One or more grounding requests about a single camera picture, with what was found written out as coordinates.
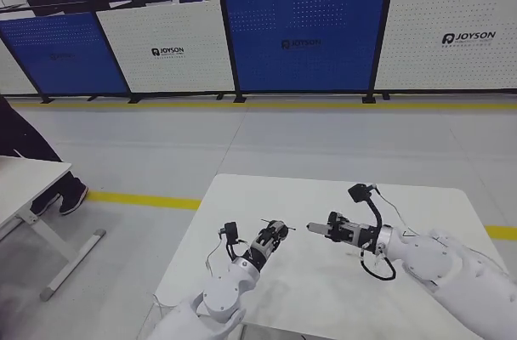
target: yellow floor line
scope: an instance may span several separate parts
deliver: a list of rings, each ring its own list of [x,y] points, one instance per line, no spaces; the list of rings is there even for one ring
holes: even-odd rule
[[[513,104],[470,104],[470,103],[339,103],[339,102],[305,102],[305,101],[276,101],[261,102],[248,101],[238,104],[229,101],[199,101],[199,102],[147,102],[138,104],[120,103],[94,103],[94,102],[53,102],[50,104],[12,102],[13,107],[22,108],[64,108],[64,109],[86,109],[86,108],[109,108],[109,109],[135,109],[135,108],[262,108],[262,109],[392,109],[392,110],[511,110],[517,111],[517,103]]]
[[[116,192],[89,191],[87,199],[110,203],[134,204],[149,207],[171,207],[173,209],[198,210],[200,200],[147,195],[119,194]]]
[[[173,198],[148,195],[119,194],[116,192],[89,191],[87,199],[109,203],[132,204],[149,207],[169,207],[172,209],[198,210],[201,201],[189,198]],[[517,241],[517,228],[486,225],[492,239]]]
[[[492,239],[517,241],[517,228],[486,225],[486,230]]]

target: floor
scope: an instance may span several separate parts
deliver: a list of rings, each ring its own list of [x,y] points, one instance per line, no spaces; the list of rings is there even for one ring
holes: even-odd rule
[[[217,173],[453,187],[467,193],[484,224],[517,226],[517,110],[433,105],[514,104],[514,97],[393,97],[397,109],[332,105],[359,101],[257,97],[250,107],[17,110],[92,190],[201,199]],[[297,107],[308,102],[331,105]],[[50,209],[46,222],[76,246],[97,228],[107,237],[47,303],[37,295],[63,259],[19,227],[0,243],[3,339],[145,338],[158,319],[151,294],[192,216],[91,201],[63,218]],[[517,279],[517,242],[493,242]],[[250,328],[245,338],[301,337]]]

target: white table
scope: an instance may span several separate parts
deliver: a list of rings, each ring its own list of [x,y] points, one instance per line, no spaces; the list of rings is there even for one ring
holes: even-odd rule
[[[96,230],[81,249],[74,250],[30,211],[31,202],[64,176],[70,167],[69,163],[0,156],[0,232],[6,235],[7,230],[17,225],[13,222],[14,218],[20,218],[68,261],[68,264],[41,292],[40,297],[43,301],[51,298],[62,282],[105,234],[105,230]]]
[[[209,276],[204,260],[224,223],[236,221],[240,238],[252,241],[265,226],[261,218],[280,219],[297,230],[272,254],[256,289],[243,296],[245,324],[340,340],[479,339],[413,282],[400,263],[395,264],[396,280],[376,280],[361,268],[356,249],[307,231],[308,222],[325,223],[331,211],[375,224],[366,203],[355,204],[347,193],[353,184],[218,175],[156,290],[160,302],[175,305],[202,290]],[[416,231],[447,230],[503,265],[461,190],[387,184],[378,188]],[[401,225],[392,207],[377,195],[372,199],[384,223]],[[213,272],[226,270],[229,261],[221,247],[211,257]],[[203,306],[199,312],[206,314]]]

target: robotic hand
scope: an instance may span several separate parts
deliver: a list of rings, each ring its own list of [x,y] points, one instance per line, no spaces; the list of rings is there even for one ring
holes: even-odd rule
[[[485,340],[517,340],[517,286],[485,255],[459,243],[446,233],[406,235],[383,225],[371,200],[375,185],[358,184],[349,189],[355,202],[365,201],[377,225],[356,224],[331,212],[328,224],[308,224],[308,230],[335,242],[361,249],[361,266],[370,275],[390,281],[396,277],[391,262],[402,268],[438,303],[472,332]],[[392,275],[373,273],[364,262],[364,251],[382,257]]]
[[[251,291],[260,278],[271,253],[287,238],[289,227],[282,221],[270,221],[242,256],[236,256],[233,246],[238,240],[236,223],[227,223],[219,231],[226,235],[226,251],[232,263],[224,275],[212,277],[203,292],[189,297],[156,325],[148,340],[223,340],[243,320],[240,296]],[[196,310],[204,302],[213,325],[206,324]]]

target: sneaker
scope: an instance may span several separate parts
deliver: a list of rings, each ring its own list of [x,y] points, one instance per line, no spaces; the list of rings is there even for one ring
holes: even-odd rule
[[[55,197],[51,198],[50,201],[48,201],[46,204],[38,204],[37,201],[34,201],[31,204],[30,211],[36,215],[41,216],[43,213],[47,211],[47,209],[52,206],[58,199],[60,198],[60,194],[56,194]]]
[[[60,207],[60,214],[64,216],[68,213],[75,212],[81,206],[82,202],[85,200],[87,193],[87,185],[79,181],[77,187],[77,195],[74,195],[73,197],[64,197],[64,200],[62,201],[62,206]]]

